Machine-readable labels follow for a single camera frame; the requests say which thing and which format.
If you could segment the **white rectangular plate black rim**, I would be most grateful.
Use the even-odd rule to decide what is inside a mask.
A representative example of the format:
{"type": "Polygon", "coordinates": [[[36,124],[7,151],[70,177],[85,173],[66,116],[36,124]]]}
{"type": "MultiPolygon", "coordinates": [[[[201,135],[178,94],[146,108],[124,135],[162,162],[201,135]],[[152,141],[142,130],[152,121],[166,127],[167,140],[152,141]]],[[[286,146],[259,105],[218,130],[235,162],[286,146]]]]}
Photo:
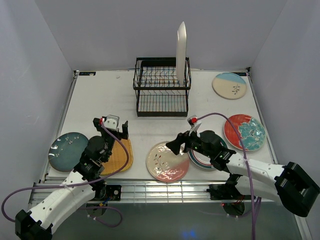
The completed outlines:
{"type": "Polygon", "coordinates": [[[180,85],[184,84],[184,72],[187,49],[187,31],[186,25],[183,21],[177,30],[176,41],[176,77],[180,85]]]}

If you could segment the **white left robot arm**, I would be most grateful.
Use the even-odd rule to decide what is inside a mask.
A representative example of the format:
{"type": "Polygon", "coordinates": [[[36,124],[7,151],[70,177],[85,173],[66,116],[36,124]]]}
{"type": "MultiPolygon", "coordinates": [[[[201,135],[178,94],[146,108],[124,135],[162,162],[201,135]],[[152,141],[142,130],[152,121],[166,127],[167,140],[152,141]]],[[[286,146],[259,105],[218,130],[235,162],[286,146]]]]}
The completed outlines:
{"type": "Polygon", "coordinates": [[[51,145],[48,159],[73,163],[66,179],[44,200],[30,210],[20,210],[15,216],[15,234],[21,240],[50,240],[57,228],[88,201],[103,199],[107,183],[101,178],[103,163],[109,161],[115,143],[128,139],[128,123],[119,129],[119,117],[107,115],[94,118],[100,133],[91,138],[79,132],[58,137],[51,145]]]}

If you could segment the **woven bamboo square tray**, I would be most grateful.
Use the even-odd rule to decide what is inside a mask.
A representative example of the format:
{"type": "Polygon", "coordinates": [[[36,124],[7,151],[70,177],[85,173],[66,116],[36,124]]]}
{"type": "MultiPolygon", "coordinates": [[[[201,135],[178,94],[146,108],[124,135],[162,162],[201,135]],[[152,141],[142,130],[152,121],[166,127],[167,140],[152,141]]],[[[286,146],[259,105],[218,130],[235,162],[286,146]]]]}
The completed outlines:
{"type": "MultiPolygon", "coordinates": [[[[133,164],[133,151],[132,151],[132,144],[129,139],[122,139],[121,142],[125,146],[125,148],[128,151],[129,160],[127,165],[120,171],[124,172],[127,171],[133,164]]],[[[113,149],[112,149],[112,155],[110,156],[108,162],[103,163],[104,170],[101,172],[101,176],[109,175],[114,172],[116,172],[118,169],[120,169],[127,160],[127,155],[123,147],[116,141],[114,143],[113,149]]]]}

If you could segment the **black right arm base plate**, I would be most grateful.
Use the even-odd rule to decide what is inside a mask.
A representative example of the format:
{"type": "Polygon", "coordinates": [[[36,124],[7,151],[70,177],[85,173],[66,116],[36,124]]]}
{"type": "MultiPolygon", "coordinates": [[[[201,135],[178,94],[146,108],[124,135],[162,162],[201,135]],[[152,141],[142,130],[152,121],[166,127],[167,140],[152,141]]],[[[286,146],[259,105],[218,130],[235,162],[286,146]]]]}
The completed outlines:
{"type": "Polygon", "coordinates": [[[210,194],[211,200],[249,200],[249,194],[240,193],[234,185],[210,184],[206,191],[210,194]]]}

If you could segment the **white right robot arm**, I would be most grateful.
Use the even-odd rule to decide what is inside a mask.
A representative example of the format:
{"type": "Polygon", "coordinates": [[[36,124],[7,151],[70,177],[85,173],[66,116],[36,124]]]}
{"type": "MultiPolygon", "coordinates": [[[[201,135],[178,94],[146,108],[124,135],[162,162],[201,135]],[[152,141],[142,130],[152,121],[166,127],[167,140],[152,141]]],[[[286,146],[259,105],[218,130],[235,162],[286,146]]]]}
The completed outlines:
{"type": "Polygon", "coordinates": [[[175,155],[181,151],[198,152],[210,159],[214,169],[229,174],[225,184],[208,189],[213,200],[235,200],[254,195],[281,203],[299,217],[307,217],[320,194],[320,187],[299,164],[245,160],[241,154],[223,146],[221,138],[212,130],[179,133],[166,146],[175,155]]]}

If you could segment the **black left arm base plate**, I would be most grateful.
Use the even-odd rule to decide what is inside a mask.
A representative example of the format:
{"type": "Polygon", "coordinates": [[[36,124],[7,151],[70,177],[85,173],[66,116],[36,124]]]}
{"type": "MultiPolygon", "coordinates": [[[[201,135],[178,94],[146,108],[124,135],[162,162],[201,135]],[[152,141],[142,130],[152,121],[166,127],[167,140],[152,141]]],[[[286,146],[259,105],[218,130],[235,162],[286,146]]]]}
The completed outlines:
{"type": "Polygon", "coordinates": [[[105,185],[100,192],[99,200],[103,202],[108,201],[120,201],[122,194],[122,186],[121,185],[105,185]]]}

